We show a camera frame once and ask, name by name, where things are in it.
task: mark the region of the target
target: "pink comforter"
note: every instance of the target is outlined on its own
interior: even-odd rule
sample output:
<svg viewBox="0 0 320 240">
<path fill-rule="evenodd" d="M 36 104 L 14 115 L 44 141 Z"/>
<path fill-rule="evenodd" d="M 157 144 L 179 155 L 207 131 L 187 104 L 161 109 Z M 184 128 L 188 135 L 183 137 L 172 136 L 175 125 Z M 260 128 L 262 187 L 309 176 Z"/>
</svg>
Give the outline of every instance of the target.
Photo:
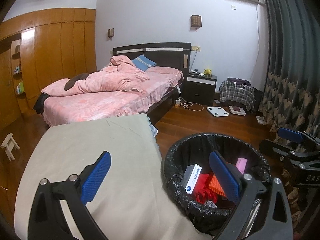
<svg viewBox="0 0 320 240">
<path fill-rule="evenodd" d="M 71 89 L 65 91 L 64 86 L 69 80 L 68 78 L 58 80 L 45 87 L 42 93 L 52 97 L 67 97 L 107 91 L 142 92 L 141 82 L 149 80 L 149 77 L 127 56 L 114 56 L 102 71 L 90 74 L 85 80 L 77 81 Z"/>
<path fill-rule="evenodd" d="M 145 113 L 159 102 L 170 87 L 183 77 L 180 70 L 151 67 L 145 74 L 149 80 L 141 83 L 142 93 L 113 91 L 79 94 L 70 97 L 50 97 L 44 102 L 44 121 L 49 126 L 96 120 L 112 116 Z"/>
</svg>

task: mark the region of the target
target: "wall socket panel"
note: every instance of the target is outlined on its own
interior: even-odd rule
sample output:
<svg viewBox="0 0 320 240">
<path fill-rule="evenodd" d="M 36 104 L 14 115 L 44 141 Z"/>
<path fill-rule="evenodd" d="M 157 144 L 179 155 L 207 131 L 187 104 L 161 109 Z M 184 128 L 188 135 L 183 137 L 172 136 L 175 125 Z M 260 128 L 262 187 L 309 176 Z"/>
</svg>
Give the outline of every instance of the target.
<svg viewBox="0 0 320 240">
<path fill-rule="evenodd" d="M 200 51 L 201 47 L 199 46 L 191 46 L 192 51 Z"/>
</svg>

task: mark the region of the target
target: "blue gripper pad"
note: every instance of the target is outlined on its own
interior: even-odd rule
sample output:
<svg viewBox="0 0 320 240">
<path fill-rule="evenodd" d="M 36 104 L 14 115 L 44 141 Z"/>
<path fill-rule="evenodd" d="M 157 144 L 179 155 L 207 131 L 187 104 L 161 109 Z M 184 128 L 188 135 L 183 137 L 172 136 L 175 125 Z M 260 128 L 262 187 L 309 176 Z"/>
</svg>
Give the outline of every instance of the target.
<svg viewBox="0 0 320 240">
<path fill-rule="evenodd" d="M 209 164 L 228 200 L 238 204 L 240 201 L 240 184 L 228 169 L 225 161 L 220 159 L 220 154 L 212 152 L 209 156 Z"/>
<path fill-rule="evenodd" d="M 295 142 L 295 143 L 302 143 L 303 137 L 301 133 L 287 129 L 287 128 L 279 128 L 278 129 L 278 136 L 284 139 L 287 139 L 289 141 Z"/>
<path fill-rule="evenodd" d="M 110 153 L 104 152 L 93 166 L 95 167 L 92 172 L 82 184 L 81 202 L 84 205 L 94 199 L 102 181 L 108 173 L 111 166 Z"/>
</svg>

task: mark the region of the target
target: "patterned curtain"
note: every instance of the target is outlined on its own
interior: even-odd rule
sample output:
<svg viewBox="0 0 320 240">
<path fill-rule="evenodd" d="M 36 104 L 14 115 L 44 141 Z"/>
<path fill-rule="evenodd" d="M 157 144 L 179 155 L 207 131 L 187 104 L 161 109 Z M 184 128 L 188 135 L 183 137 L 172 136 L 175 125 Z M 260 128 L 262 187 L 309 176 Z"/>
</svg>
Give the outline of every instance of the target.
<svg viewBox="0 0 320 240">
<path fill-rule="evenodd" d="M 320 26 L 302 0 L 266 1 L 270 57 L 260 111 L 273 133 L 287 127 L 319 137 Z"/>
</svg>

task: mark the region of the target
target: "metal bolt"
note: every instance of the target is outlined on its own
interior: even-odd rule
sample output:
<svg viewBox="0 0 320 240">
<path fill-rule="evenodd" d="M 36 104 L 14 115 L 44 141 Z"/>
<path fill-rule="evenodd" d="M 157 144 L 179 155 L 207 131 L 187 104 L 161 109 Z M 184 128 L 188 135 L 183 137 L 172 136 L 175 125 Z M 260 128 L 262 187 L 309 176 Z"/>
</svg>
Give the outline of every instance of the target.
<svg viewBox="0 0 320 240">
<path fill-rule="evenodd" d="M 252 179 L 252 176 L 250 174 L 246 173 L 243 175 L 243 178 L 246 180 L 250 180 L 250 179 Z"/>
<path fill-rule="evenodd" d="M 274 178 L 274 180 L 273 180 L 276 184 L 280 184 L 281 183 L 281 179 L 279 179 L 279 178 Z"/>
<path fill-rule="evenodd" d="M 40 184 L 45 185 L 47 184 L 48 180 L 47 179 L 41 179 Z"/>
<path fill-rule="evenodd" d="M 77 179 L 78 179 L 78 175 L 76 175 L 76 174 L 72 174 L 69 177 L 69 180 L 71 180 L 71 181 L 76 181 Z"/>
</svg>

